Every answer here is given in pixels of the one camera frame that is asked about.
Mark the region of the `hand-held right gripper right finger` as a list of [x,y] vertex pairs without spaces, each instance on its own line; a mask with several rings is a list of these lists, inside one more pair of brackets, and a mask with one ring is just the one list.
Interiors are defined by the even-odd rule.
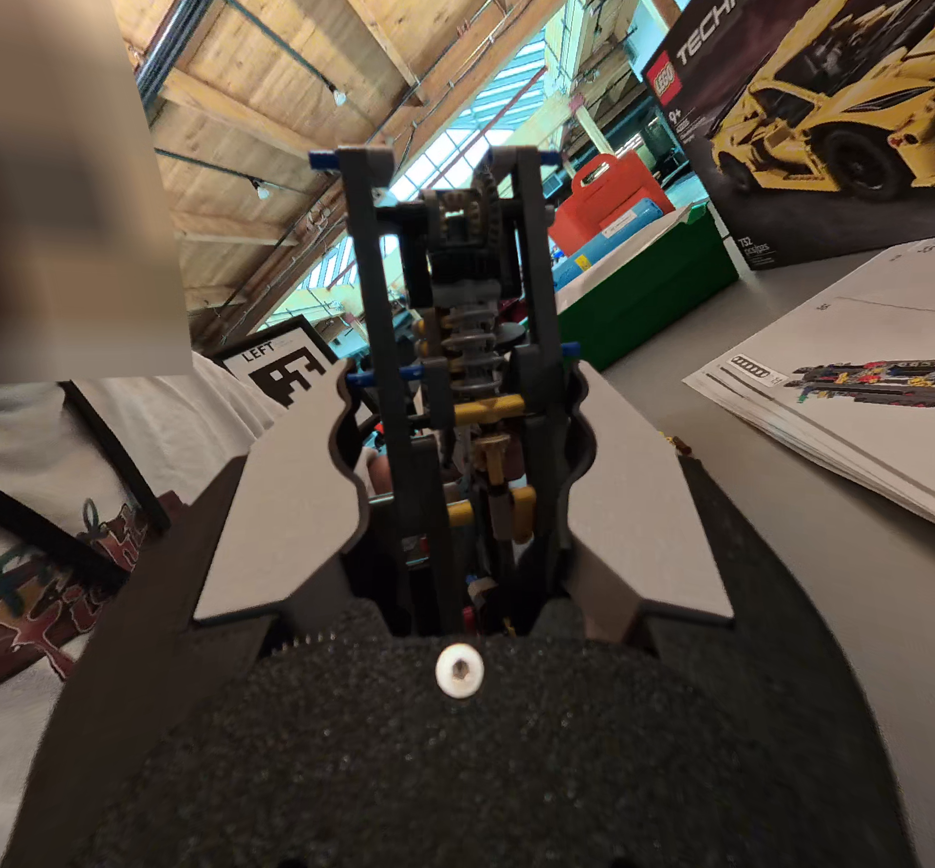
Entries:
[[645,617],[730,625],[733,607],[676,448],[590,363],[578,372],[588,455],[569,488],[565,588],[587,634],[624,642]]

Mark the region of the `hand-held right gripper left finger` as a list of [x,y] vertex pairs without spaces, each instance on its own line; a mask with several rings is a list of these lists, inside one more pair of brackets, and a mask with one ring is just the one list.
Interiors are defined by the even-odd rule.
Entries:
[[314,633],[352,599],[342,556],[368,527],[360,399],[342,360],[251,447],[193,620],[276,616]]

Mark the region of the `multicoloured lego chassis assembly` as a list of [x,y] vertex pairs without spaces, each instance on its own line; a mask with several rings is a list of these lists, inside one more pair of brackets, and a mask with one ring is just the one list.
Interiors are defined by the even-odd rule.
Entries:
[[393,152],[311,151],[340,174],[368,327],[400,541],[425,542],[438,628],[524,636],[560,594],[570,553],[576,355],[555,306],[542,168],[493,147],[464,189],[379,206]]

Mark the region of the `lego instruction booklet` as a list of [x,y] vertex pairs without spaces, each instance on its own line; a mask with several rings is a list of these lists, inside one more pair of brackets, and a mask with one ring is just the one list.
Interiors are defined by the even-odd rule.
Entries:
[[684,384],[932,522],[933,240],[877,254]]

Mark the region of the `black lego set box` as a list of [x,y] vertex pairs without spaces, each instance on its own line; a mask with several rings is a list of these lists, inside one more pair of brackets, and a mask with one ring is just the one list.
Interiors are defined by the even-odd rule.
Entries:
[[690,0],[641,75],[750,268],[933,238],[934,0]]

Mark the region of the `green plastic object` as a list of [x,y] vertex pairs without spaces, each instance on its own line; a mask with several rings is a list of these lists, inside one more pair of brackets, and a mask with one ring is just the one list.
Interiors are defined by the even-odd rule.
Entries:
[[680,208],[560,289],[561,340],[604,371],[739,277],[708,205]]

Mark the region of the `blue cylinder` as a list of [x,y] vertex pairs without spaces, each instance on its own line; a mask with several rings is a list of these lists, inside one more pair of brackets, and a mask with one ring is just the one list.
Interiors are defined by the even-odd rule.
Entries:
[[599,270],[609,275],[624,266],[646,244],[643,232],[647,228],[660,230],[657,224],[664,217],[658,205],[648,198],[642,198],[598,231],[590,241],[555,264],[555,293],[582,276],[594,283],[599,279]]

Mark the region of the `orange plastic case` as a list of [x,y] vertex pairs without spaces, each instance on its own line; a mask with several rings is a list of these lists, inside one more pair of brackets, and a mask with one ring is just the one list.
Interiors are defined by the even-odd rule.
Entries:
[[643,199],[664,215],[675,210],[636,151],[601,153],[573,177],[570,196],[555,210],[551,239],[562,254],[571,256]]

